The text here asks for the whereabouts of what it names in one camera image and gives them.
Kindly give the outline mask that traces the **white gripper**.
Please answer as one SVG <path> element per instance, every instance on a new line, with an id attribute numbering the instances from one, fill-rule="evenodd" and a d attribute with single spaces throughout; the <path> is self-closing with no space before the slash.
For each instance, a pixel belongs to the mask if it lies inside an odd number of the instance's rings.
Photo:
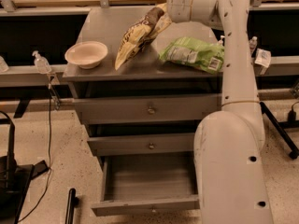
<path id="1" fill-rule="evenodd" d="M 207 23 L 215 15 L 217 0 L 167 0 L 166 8 L 173 22 Z"/>

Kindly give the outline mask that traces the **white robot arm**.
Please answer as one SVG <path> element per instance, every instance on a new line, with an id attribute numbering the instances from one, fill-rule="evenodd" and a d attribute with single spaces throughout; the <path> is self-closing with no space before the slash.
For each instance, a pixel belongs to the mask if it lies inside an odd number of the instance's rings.
<path id="1" fill-rule="evenodd" d="M 249 0 L 167 0 L 174 22 L 224 31 L 221 110 L 198 125 L 194 167 L 202 224 L 274 224 L 260 151 L 263 115 L 251 63 Z"/>

